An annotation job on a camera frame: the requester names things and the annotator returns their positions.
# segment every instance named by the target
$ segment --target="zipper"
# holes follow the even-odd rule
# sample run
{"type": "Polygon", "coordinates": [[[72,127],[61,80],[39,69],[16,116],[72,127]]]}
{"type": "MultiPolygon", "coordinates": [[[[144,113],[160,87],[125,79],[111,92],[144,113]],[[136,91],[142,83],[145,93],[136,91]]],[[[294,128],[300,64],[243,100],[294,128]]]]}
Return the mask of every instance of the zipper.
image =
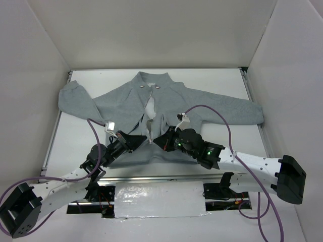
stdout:
{"type": "MultiPolygon", "coordinates": [[[[145,110],[146,110],[147,104],[148,104],[148,102],[149,102],[149,100],[150,100],[151,96],[152,96],[152,91],[150,92],[149,98],[147,99],[147,102],[146,102],[146,105],[145,105],[145,109],[144,109],[145,114],[146,114],[146,111],[145,111],[145,110]]],[[[147,120],[147,121],[146,121],[146,131],[147,131],[147,133],[148,133],[149,143],[150,143],[150,144],[152,144],[152,139],[151,139],[151,136],[150,136],[150,131],[149,131],[148,127],[147,127],[147,122],[148,122],[149,120],[147,120]]]]}

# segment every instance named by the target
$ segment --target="gray sweatshirt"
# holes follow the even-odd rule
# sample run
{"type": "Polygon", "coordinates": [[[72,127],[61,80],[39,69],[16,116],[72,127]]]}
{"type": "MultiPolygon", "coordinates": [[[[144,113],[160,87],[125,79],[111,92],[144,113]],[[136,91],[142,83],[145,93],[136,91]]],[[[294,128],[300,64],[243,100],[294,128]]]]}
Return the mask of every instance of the gray sweatshirt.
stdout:
{"type": "MultiPolygon", "coordinates": [[[[245,99],[187,88],[182,82],[174,82],[168,73],[159,75],[139,72],[130,82],[93,99],[77,81],[68,83],[59,94],[61,111],[102,123],[112,121],[115,123],[115,132],[121,130],[131,135],[146,135],[148,140],[164,134],[169,126],[176,126],[179,123],[176,115],[197,104],[213,107],[230,125],[255,125],[263,122],[260,105],[245,99]],[[154,99],[153,119],[145,112],[150,98],[154,99]]],[[[193,109],[188,117],[191,121],[189,128],[195,129],[197,133],[200,132],[203,121],[223,124],[215,113],[203,107],[193,109]]],[[[142,152],[139,152],[138,155],[127,156],[130,159],[123,157],[123,163],[127,163],[126,160],[150,162],[156,156],[160,156],[162,160],[176,160],[174,155],[160,151],[159,147],[151,144],[147,146],[146,155],[140,155],[142,152]]],[[[190,159],[182,154],[178,156],[179,160],[190,159]]]]}

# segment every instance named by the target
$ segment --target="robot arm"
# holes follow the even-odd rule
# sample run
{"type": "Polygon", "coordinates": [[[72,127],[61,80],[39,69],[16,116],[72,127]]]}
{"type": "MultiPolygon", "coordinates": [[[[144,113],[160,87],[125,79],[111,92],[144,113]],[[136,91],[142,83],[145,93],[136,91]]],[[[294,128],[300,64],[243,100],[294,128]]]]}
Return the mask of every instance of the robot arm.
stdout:
{"type": "Polygon", "coordinates": [[[204,141],[195,130],[181,130],[180,126],[170,126],[164,135],[154,139],[154,143],[164,151],[181,151],[207,169],[237,172],[224,173],[220,183],[222,189],[236,193],[262,192],[246,168],[235,159],[235,156],[239,156],[261,180],[269,193],[276,194],[280,199],[292,204],[301,204],[303,201],[306,173],[291,156],[284,155],[282,159],[278,159],[241,152],[232,154],[229,148],[204,141]]]}
{"type": "Polygon", "coordinates": [[[86,161],[77,169],[56,180],[29,186],[17,186],[0,207],[0,219],[12,238],[23,237],[37,221],[69,202],[88,198],[97,187],[97,181],[105,175],[102,167],[109,166],[124,152],[136,150],[146,136],[132,136],[118,131],[117,139],[107,147],[100,144],[101,160],[98,169],[78,182],[70,182],[90,174],[98,162],[98,145],[91,148],[86,161]]]}

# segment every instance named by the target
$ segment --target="white wall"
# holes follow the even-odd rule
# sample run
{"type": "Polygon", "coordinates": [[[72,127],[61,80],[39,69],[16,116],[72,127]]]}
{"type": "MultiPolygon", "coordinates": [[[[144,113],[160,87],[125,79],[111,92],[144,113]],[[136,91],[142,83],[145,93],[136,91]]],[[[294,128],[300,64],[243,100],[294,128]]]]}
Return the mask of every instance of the white wall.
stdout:
{"type": "Polygon", "coordinates": [[[248,66],[277,0],[28,0],[72,69],[248,66]]]}
{"type": "Polygon", "coordinates": [[[27,2],[1,1],[0,184],[40,174],[68,71],[27,2]]]}
{"type": "Polygon", "coordinates": [[[294,156],[307,172],[296,206],[308,242],[323,230],[323,19],[308,0],[278,0],[248,77],[262,105],[276,156],[294,156]]]}

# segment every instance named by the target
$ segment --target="cable clip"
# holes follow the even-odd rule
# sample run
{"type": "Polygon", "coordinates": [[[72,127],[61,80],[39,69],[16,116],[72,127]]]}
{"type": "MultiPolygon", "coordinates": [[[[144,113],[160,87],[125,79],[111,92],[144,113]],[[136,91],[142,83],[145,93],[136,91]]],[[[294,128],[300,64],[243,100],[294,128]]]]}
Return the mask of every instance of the cable clip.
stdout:
{"type": "Polygon", "coordinates": [[[70,188],[70,185],[65,177],[62,176],[62,177],[60,177],[60,179],[62,179],[62,182],[64,182],[66,184],[67,188],[70,188]]]}
{"type": "Polygon", "coordinates": [[[113,137],[117,138],[118,136],[113,132],[115,129],[115,123],[108,121],[104,124],[104,131],[108,133],[109,135],[112,135],[113,137]]]}
{"type": "Polygon", "coordinates": [[[232,163],[234,162],[234,160],[236,159],[236,156],[237,156],[237,151],[234,151],[233,153],[232,153],[232,156],[233,156],[233,158],[232,158],[232,163]]]}
{"type": "Polygon", "coordinates": [[[181,122],[176,125],[175,131],[177,130],[177,128],[184,130],[190,125],[190,119],[188,118],[188,116],[184,112],[179,113],[177,115],[177,119],[181,122]]]}

